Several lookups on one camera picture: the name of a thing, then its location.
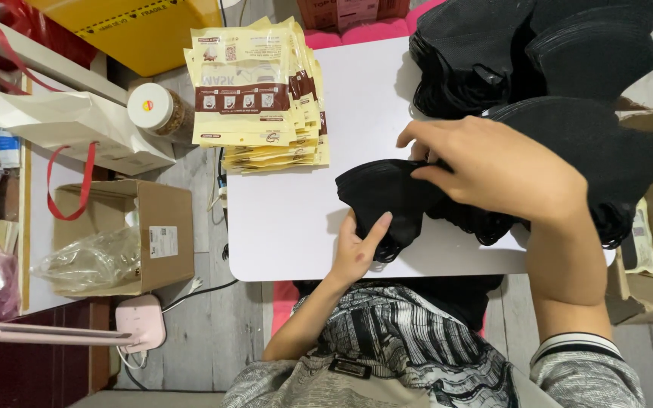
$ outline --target shelf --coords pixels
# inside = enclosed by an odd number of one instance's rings
[[[127,92],[91,70],[82,68],[75,62],[50,50],[40,43],[30,40],[13,29],[0,24],[14,51],[28,68],[40,72],[69,87],[90,91],[122,105],[127,104]]]

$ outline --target black pants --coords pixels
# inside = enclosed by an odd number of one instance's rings
[[[497,289],[504,275],[477,275],[460,277],[404,277],[388,279],[363,279],[359,282],[373,282],[384,286],[402,284],[425,300],[449,313],[468,328],[478,331],[483,328],[483,316],[487,308],[487,293]],[[310,295],[319,280],[295,280],[299,297]]]

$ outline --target gray wooden floor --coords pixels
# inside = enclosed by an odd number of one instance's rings
[[[413,0],[413,6],[422,3]],[[226,10],[229,25],[238,25],[244,2]],[[242,25],[268,15],[272,21],[290,15],[300,20],[295,0],[248,0]],[[185,68],[162,74],[156,82],[193,100]],[[653,72],[625,92],[635,102],[653,107]],[[228,261],[221,257],[227,243],[223,211],[216,205],[206,212],[213,175],[213,152],[178,149],[178,163],[164,171],[142,176],[193,192],[196,275],[203,287],[233,279]],[[156,291],[166,302],[188,292],[189,283]],[[271,283],[237,283],[222,291],[196,296],[165,315],[168,339],[150,352],[145,369],[133,375],[154,390],[225,391],[235,375],[258,359],[271,333]],[[491,293],[487,310],[486,337],[519,369],[528,371],[528,361],[538,346],[538,330],[532,310],[528,277],[508,276]],[[647,405],[653,408],[653,324],[622,326],[614,338],[627,362],[639,372]],[[136,388],[121,372],[116,388]]]

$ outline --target person's left hand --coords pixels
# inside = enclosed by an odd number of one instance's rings
[[[367,269],[374,257],[377,244],[387,233],[392,222],[392,213],[384,213],[369,231],[364,240],[355,233],[357,218],[354,210],[349,209],[347,217],[339,228],[337,243],[337,257],[331,271],[325,279],[333,280],[347,289],[367,273]]]

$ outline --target red handle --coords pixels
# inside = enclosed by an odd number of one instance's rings
[[[49,89],[52,92],[62,92],[59,89],[52,88],[46,83],[37,79],[32,74],[32,72],[30,72],[30,70],[27,69],[27,66],[19,58],[19,55],[17,55],[17,53],[14,52],[14,50],[12,49],[12,46],[9,44],[9,40],[6,39],[6,35],[1,28],[0,28],[0,46],[2,46],[2,50],[5,52],[6,57],[9,58],[9,60],[11,60],[17,66],[17,68],[19,68],[24,73],[24,75],[26,75],[29,79],[33,80],[35,83],[41,85],[42,87]],[[27,92],[23,91],[19,87],[15,87],[12,83],[7,82],[1,76],[0,76],[0,85],[2,85],[4,88],[11,91],[15,95],[29,95]]]
[[[80,190],[80,208],[77,209],[77,211],[75,211],[74,213],[71,213],[69,216],[62,215],[62,212],[59,211],[57,205],[54,204],[54,200],[50,195],[50,176],[52,174],[52,163],[54,162],[54,159],[57,157],[59,152],[61,152],[62,149],[68,148],[69,146],[62,146],[59,149],[55,150],[54,153],[52,153],[50,162],[47,163],[47,207],[50,208],[50,213],[52,213],[54,218],[61,219],[63,221],[72,221],[79,218],[82,215],[82,213],[85,212],[85,208],[87,207],[87,198],[90,195],[90,186],[92,185],[92,168],[94,167],[95,164],[96,144],[97,142],[90,143],[90,147],[87,150],[87,161],[85,162],[85,174],[82,178],[82,188]]]

